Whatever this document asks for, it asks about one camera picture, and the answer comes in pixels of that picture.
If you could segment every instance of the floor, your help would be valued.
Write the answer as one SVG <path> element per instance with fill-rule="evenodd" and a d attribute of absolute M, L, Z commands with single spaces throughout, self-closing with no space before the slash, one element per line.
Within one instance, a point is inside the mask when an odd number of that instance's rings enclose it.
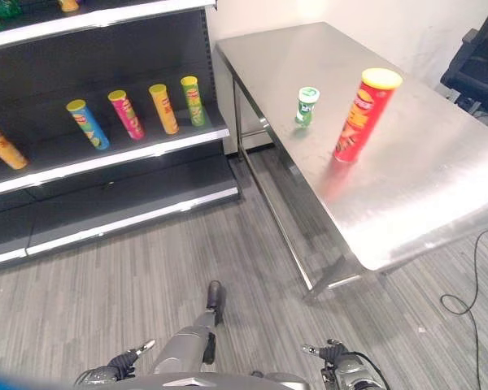
<path fill-rule="evenodd" d="M 252 158 L 273 196 L 286 202 L 281 213 L 314 278 L 324 254 L 335 252 L 325 221 L 312 212 L 317 205 L 287 200 L 303 186 L 282 173 L 274 149 Z M 323 389 L 321 362 L 300 345 L 333 337 L 370 356 L 393 389 L 475 388 L 471 324 L 438 301 L 443 293 L 473 295 L 475 237 L 386 277 L 325 292 L 307 306 L 303 282 L 249 172 L 237 160 L 232 167 L 242 186 L 239 202 L 0 271 L 0 369 L 71 383 L 83 370 L 155 338 L 156 347 L 137 362 L 143 374 L 167 339 L 202 312 L 207 283 L 219 279 L 228 304 L 210 371 L 287 371 Z M 488 390 L 487 238 L 480 255 L 473 312 Z"/>

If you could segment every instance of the small green container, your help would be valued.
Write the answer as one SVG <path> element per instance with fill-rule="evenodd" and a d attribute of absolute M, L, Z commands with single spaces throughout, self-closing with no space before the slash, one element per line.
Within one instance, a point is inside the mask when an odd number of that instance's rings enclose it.
<path fill-rule="evenodd" d="M 297 124 L 308 126 L 312 121 L 312 112 L 320 97 L 320 91 L 313 87 L 303 87 L 298 91 L 298 112 L 294 120 Z"/>

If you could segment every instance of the yellow lid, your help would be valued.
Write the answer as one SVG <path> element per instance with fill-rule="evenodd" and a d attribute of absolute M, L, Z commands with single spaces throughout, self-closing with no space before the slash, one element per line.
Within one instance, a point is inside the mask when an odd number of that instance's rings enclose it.
<path fill-rule="evenodd" d="M 127 93 L 122 89 L 117 89 L 108 94 L 108 100 L 115 102 L 116 100 L 122 100 L 127 97 Z"/>
<path fill-rule="evenodd" d="M 361 73 L 361 80 L 368 86 L 378 89 L 396 89 L 403 82 L 403 78 L 390 69 L 384 67 L 370 67 Z"/>
<path fill-rule="evenodd" d="M 68 111 L 77 111 L 81 110 L 82 108 L 85 108 L 85 100 L 83 99 L 76 99 L 67 104 Z"/>
<path fill-rule="evenodd" d="M 197 77 L 195 76 L 187 76 L 181 79 L 182 85 L 196 85 L 197 84 Z"/>
<path fill-rule="evenodd" d="M 154 84 L 151 87 L 148 88 L 148 91 L 151 94 L 160 94 L 160 93 L 166 93 L 166 85 L 164 84 Z"/>

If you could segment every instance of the office chair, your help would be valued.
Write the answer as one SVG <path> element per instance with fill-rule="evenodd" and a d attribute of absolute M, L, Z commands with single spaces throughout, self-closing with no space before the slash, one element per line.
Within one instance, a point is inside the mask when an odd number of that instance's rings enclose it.
<path fill-rule="evenodd" d="M 455 100 L 459 106 L 465 98 L 473 101 L 466 110 L 469 114 L 480 106 L 488 110 L 488 17 L 479 31 L 472 28 L 463 37 L 463 45 L 451 60 L 441 84 L 460 94 Z"/>

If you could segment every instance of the white shelf edge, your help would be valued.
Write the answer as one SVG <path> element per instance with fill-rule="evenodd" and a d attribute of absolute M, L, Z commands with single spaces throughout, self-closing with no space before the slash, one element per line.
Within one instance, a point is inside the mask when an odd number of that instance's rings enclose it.
<path fill-rule="evenodd" d="M 12 250 L 11 252 L 5 252 L 0 254 L 0 262 L 6 262 L 7 260 L 13 260 L 15 258 L 24 258 L 27 256 L 25 248 Z"/>
<path fill-rule="evenodd" d="M 134 6 L 92 11 L 87 14 L 69 16 L 0 32 L 0 47 L 87 28 L 106 27 L 110 24 L 149 16 L 215 5 L 216 0 L 162 0 Z"/>
<path fill-rule="evenodd" d="M 69 236 L 61 237 L 56 240 L 47 241 L 39 245 L 34 245 L 28 248 L 22 248 L 22 249 L 13 250 L 11 252 L 2 253 L 0 254 L 0 262 L 13 260 L 16 258 L 23 258 L 28 255 L 40 254 L 42 252 L 46 252 L 47 250 L 55 249 L 60 246 L 68 245 L 77 241 L 86 240 L 96 236 L 103 236 L 105 233 L 108 232 L 113 232 L 121 228 L 126 228 L 128 226 L 149 221 L 151 219 L 155 219 L 165 215 L 170 215 L 182 211 L 188 211 L 193 209 L 196 206 L 201 206 L 203 204 L 214 202 L 219 199 L 224 199 L 225 197 L 231 197 L 232 195 L 236 195 L 236 194 L 238 194 L 238 188 L 232 187 L 232 188 L 225 189 L 223 191 L 219 191 L 217 193 L 210 193 L 203 197 L 196 197 L 194 199 L 190 199 L 189 201 L 180 201 L 175 205 L 170 205 L 167 207 L 163 207 L 162 209 L 152 210 L 147 213 L 134 215 L 133 217 L 129 217 L 126 219 L 120 219 L 119 221 L 107 223 L 105 225 L 98 226 L 98 227 L 93 227 L 91 229 L 74 233 Z"/>
<path fill-rule="evenodd" d="M 206 132 L 197 136 L 188 136 L 179 140 L 159 142 L 153 145 L 144 146 L 140 149 L 119 152 L 110 156 L 92 158 L 84 162 L 77 162 L 64 167 L 52 168 L 46 171 L 32 173 L 30 175 L 0 182 L 0 193 L 6 193 L 15 189 L 24 189 L 34 185 L 41 185 L 44 182 L 52 181 L 54 179 L 62 179 L 66 176 L 73 176 L 78 173 L 92 171 L 94 169 L 108 167 L 110 165 L 119 163 L 126 163 L 127 161 L 138 160 L 140 158 L 157 157 L 174 150 L 204 144 L 206 142 L 219 140 L 228 136 L 229 130 L 227 128 L 223 128 L 221 130 Z"/>

